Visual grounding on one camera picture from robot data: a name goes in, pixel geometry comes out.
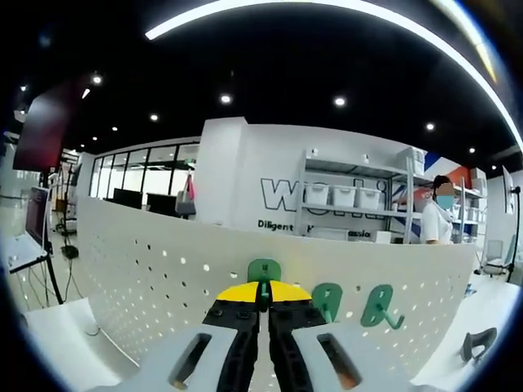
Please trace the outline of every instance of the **person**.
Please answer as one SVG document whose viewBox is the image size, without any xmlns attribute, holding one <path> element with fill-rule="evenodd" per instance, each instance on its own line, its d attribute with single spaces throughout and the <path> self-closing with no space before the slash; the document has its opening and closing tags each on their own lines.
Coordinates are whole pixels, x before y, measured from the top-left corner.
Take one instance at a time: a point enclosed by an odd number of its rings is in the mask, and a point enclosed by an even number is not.
<svg viewBox="0 0 523 392">
<path fill-rule="evenodd" d="M 432 199 L 422 214 L 421 243 L 451 244 L 451 209 L 454 204 L 454 184 L 447 176 L 436 176 L 432 183 Z"/>
</svg>

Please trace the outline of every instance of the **glass wall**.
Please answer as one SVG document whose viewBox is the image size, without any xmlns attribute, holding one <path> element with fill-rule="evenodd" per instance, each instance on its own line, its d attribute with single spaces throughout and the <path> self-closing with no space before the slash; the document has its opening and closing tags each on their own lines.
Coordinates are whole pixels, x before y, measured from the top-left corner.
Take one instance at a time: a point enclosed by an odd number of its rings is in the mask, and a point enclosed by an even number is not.
<svg viewBox="0 0 523 392">
<path fill-rule="evenodd" d="M 94 162 L 91 178 L 93 198 L 112 198 L 115 189 L 147 194 L 171 194 L 183 190 L 187 172 L 196 167 L 198 145 L 170 145 L 108 155 Z"/>
<path fill-rule="evenodd" d="M 92 176 L 91 176 L 91 190 L 89 192 L 89 196 L 92 198 L 95 198 L 98 196 L 98 180 L 100 179 L 100 169 L 101 169 L 101 158 L 98 158 L 95 160 L 93 168 L 92 168 Z"/>
</svg>

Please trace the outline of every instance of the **metal shelving unit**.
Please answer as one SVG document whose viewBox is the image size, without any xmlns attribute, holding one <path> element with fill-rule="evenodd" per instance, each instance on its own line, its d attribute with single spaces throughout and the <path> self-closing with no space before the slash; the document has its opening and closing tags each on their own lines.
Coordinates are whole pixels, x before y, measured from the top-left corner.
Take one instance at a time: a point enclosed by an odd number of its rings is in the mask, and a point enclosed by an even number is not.
<svg viewBox="0 0 523 392">
<path fill-rule="evenodd" d="M 303 210 L 321 210 L 321 211 L 333 211 L 333 212 L 346 212 L 351 213 L 352 216 L 367 216 L 369 218 L 374 218 L 380 216 L 384 218 L 385 229 L 389 230 L 391 228 L 391 218 L 404 218 L 405 219 L 405 235 L 404 243 L 410 242 L 410 235 L 412 232 L 413 221 L 420 221 L 422 218 L 422 213 L 413 211 L 413 193 L 414 187 L 431 187 L 434 180 L 433 177 L 428 176 L 418 176 L 413 173 L 413 163 L 410 159 L 407 159 L 407 168 L 408 170 L 399 169 L 397 167 L 385 167 L 372 165 L 368 163 L 351 163 L 351 162 L 340 162 L 333 161 L 326 158 L 310 157 L 307 156 L 307 153 L 304 152 L 302 156 L 302 165 L 301 165 L 300 175 L 298 177 L 297 184 L 297 212 L 294 225 L 294 233 L 296 235 L 303 235 Z M 373 179 L 373 180 L 384 180 L 387 183 L 385 193 L 385 208 L 383 210 L 366 210 L 358 207 L 335 207 L 332 205 L 313 205 L 307 204 L 303 201 L 305 183 L 307 182 L 307 177 L 310 174 L 317 176 L 325 176 L 330 178 L 341 178 L 341 177 L 355 177 L 362 179 Z M 392 211 L 392 186 L 394 183 L 399 183 L 406 185 L 407 187 L 407 208 L 406 211 Z M 465 187 L 465 179 L 462 177 L 460 185 L 454 186 L 457 195 L 460 197 L 460 203 L 462 208 L 459 213 L 459 220 L 454 222 L 456 225 L 459 225 L 459 237 L 458 241 L 461 243 L 463 241 L 463 234 L 465 231 L 466 225 L 475 225 L 478 226 L 479 222 L 466 220 L 465 219 L 465 208 L 466 199 L 470 198 L 472 200 L 480 200 L 485 198 L 478 194 L 476 191 L 467 189 Z"/>
</svg>

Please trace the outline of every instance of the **ceiling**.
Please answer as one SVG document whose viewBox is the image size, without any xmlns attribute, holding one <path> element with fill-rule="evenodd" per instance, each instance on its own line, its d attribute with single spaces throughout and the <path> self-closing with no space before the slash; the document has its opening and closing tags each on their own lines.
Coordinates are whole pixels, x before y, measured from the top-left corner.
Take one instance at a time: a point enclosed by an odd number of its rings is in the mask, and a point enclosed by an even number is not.
<svg viewBox="0 0 523 392">
<path fill-rule="evenodd" d="M 29 105 L 66 78 L 99 74 L 102 84 L 90 87 L 65 139 L 66 148 L 93 154 L 197 136 L 206 119 L 229 116 L 398 140 L 490 175 L 489 158 L 514 145 L 467 73 L 421 38 L 372 16 L 312 4 L 264 5 L 196 20 L 152 42 L 145 38 L 157 23 L 206 2 L 117 1 L 108 8 L 96 0 L 82 12 L 42 12 L 29 35 L 39 40 L 18 56 L 25 66 L 17 67 L 15 84 L 28 89 L 15 86 L 14 105 Z M 404 15 L 457 42 L 479 64 L 473 47 L 430 3 L 398 4 L 391 7 L 408 9 Z M 222 93 L 231 94 L 231 105 L 220 102 Z M 336 96 L 346 97 L 345 107 L 333 104 Z M 151 114 L 159 120 L 150 121 Z M 7 129 L 20 131 L 12 111 L 5 116 Z M 501 163 L 518 170 L 521 157 Z"/>
</svg>

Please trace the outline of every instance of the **white shirt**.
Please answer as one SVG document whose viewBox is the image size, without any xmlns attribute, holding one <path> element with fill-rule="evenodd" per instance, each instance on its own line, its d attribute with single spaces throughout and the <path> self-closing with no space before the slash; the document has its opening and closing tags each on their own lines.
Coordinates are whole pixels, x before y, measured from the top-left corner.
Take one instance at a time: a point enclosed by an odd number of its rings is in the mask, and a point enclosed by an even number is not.
<svg viewBox="0 0 523 392">
<path fill-rule="evenodd" d="M 452 223 L 445 219 L 446 213 L 440 206 L 431 200 L 423 209 L 421 243 L 438 241 L 441 244 L 450 244 Z"/>
</svg>

